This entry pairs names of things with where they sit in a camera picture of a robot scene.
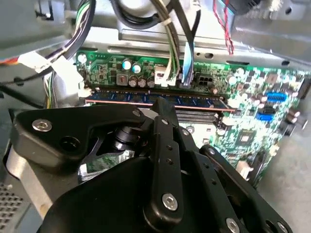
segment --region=electrolytic capacitor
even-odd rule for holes
[[[208,86],[208,91],[216,95],[218,93],[218,89],[215,87],[215,85]]]
[[[147,85],[146,79],[144,78],[144,76],[140,76],[140,77],[138,78],[138,86],[140,86],[140,87],[146,87],[146,85]]]
[[[153,88],[155,86],[155,78],[154,77],[149,77],[147,79],[147,85],[150,88]]]
[[[255,106],[260,104],[260,100],[258,100],[255,96],[251,96],[249,99],[253,102]]]
[[[264,103],[260,103],[260,104],[258,105],[258,108],[259,108],[259,109],[263,109],[263,108],[264,108]]]
[[[268,97],[265,96],[264,94],[261,94],[261,93],[257,94],[256,98],[257,98],[260,102],[262,102],[262,103],[264,103],[264,102],[266,102],[266,101],[268,100]]]
[[[141,72],[141,66],[138,63],[134,63],[132,66],[132,72],[134,74],[139,74]]]
[[[287,114],[286,115],[286,119],[292,123],[292,124],[295,124],[297,122],[297,118],[295,118],[294,116],[290,115],[290,114]]]
[[[297,109],[294,109],[293,107],[289,108],[288,113],[294,117],[300,116],[300,112]]]
[[[124,70],[129,70],[132,67],[132,61],[130,59],[124,59],[122,62],[122,68]]]
[[[237,84],[237,81],[238,81],[237,78],[233,76],[232,74],[229,74],[225,80],[230,86]]]
[[[138,83],[138,78],[136,75],[132,75],[130,79],[128,80],[128,84],[130,85],[130,87],[136,87],[137,83]]]
[[[291,87],[287,89],[286,91],[290,96],[292,97],[297,97],[298,96],[298,92],[294,91]]]
[[[245,92],[240,92],[240,96],[242,99],[246,100],[248,98],[248,95]]]

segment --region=integrated circuit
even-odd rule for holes
[[[266,83],[275,84],[277,82],[278,74],[269,73],[266,78]]]
[[[254,130],[241,130],[239,132],[235,145],[243,147],[251,146],[254,141],[255,135],[256,131]]]
[[[246,82],[247,83],[250,83],[252,81],[252,77],[251,76],[248,76],[247,78],[246,78]]]

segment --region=microchip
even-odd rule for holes
[[[281,84],[280,83],[276,83],[273,85],[273,90],[278,91],[281,88]]]
[[[121,70],[122,69],[122,64],[117,64],[117,70]]]
[[[251,82],[252,81],[252,77],[250,77],[250,76],[248,76],[247,78],[246,78],[246,82]]]
[[[250,109],[250,110],[248,111],[248,114],[247,114],[247,115],[250,116],[250,117],[254,116],[254,115],[255,115],[255,110],[254,110],[254,109]]]
[[[289,86],[290,86],[290,85],[289,85],[288,83],[283,83],[281,89],[282,89],[283,91],[286,91],[286,90],[289,88]]]
[[[236,146],[250,146],[252,145],[254,138],[256,135],[256,131],[253,130],[241,130],[239,132],[237,141],[235,143]]]
[[[248,73],[249,76],[254,76],[254,74],[255,74],[255,72],[254,72],[253,70],[251,70],[251,71]]]
[[[266,83],[275,84],[277,82],[278,74],[269,73],[266,78]]]
[[[266,73],[265,72],[260,72],[259,77],[264,78],[264,76],[266,76]]]
[[[228,157],[228,159],[235,159],[237,157],[237,154],[229,153],[229,154],[227,154],[227,157]]]
[[[117,71],[115,71],[115,70],[110,71],[110,76],[116,76],[116,75],[117,75]]]
[[[239,84],[237,85],[237,90],[238,90],[238,91],[242,91],[242,90],[243,90],[243,87],[244,87],[244,84],[239,83]]]
[[[238,109],[237,111],[235,111],[235,115],[236,116],[241,116],[242,114],[242,111],[240,109]]]

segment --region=blue connector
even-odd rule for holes
[[[272,121],[274,118],[274,115],[257,113],[255,118],[261,121]]]
[[[270,102],[285,102],[287,100],[287,95],[279,92],[268,92],[268,101]]]

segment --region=capacitor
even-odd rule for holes
[[[260,102],[262,102],[262,103],[264,103],[264,102],[266,102],[266,101],[268,100],[268,97],[265,96],[265,95],[262,94],[262,93],[257,94],[257,95],[256,95],[256,98],[257,98]]]
[[[78,62],[80,62],[81,64],[84,64],[85,62],[87,62],[87,57],[84,53],[80,53],[78,55]]]
[[[264,108],[264,103],[260,103],[260,104],[258,105],[258,108],[259,108],[259,109],[263,109],[263,108]]]
[[[243,75],[244,74],[244,69],[243,68],[238,68],[237,69],[237,74],[240,75],[240,76]]]
[[[132,61],[130,59],[124,59],[122,62],[122,68],[124,70],[129,70],[132,67]]]
[[[300,116],[300,112],[297,109],[294,109],[293,107],[289,108],[288,113],[294,117]]]
[[[288,83],[290,81],[290,77],[288,75],[284,75],[282,81],[283,83]]]
[[[295,124],[295,123],[297,122],[297,118],[294,117],[294,116],[292,116],[292,115],[290,115],[290,114],[287,114],[287,115],[286,115],[286,119],[287,119],[290,123],[292,123],[292,124]]]
[[[223,130],[223,129],[218,129],[218,130],[217,130],[217,134],[218,134],[219,136],[224,136],[224,135],[225,135],[225,130]]]
[[[213,84],[208,86],[208,91],[213,93],[214,95],[217,95],[217,93],[218,93],[218,89]]]
[[[140,76],[140,77],[138,78],[138,86],[140,86],[140,87],[146,87],[146,85],[147,85],[146,79],[144,78],[144,76]]]
[[[238,81],[237,78],[233,76],[232,74],[229,74],[225,80],[230,86],[237,84],[237,81]]]
[[[240,92],[240,96],[242,97],[242,99],[246,100],[248,99],[248,95],[245,92]]]
[[[147,79],[147,85],[150,88],[153,88],[155,86],[155,78],[154,77],[149,77]]]
[[[291,87],[287,89],[287,94],[289,94],[292,97],[297,97],[298,96],[298,92],[294,91]]]
[[[136,87],[137,83],[138,83],[138,78],[136,75],[132,75],[128,80],[128,84],[130,85],[130,87]]]
[[[141,72],[141,66],[138,63],[134,63],[132,66],[132,72],[134,74],[139,74]]]
[[[258,100],[255,96],[251,96],[249,99],[253,102],[255,106],[258,106],[260,104],[260,100]]]

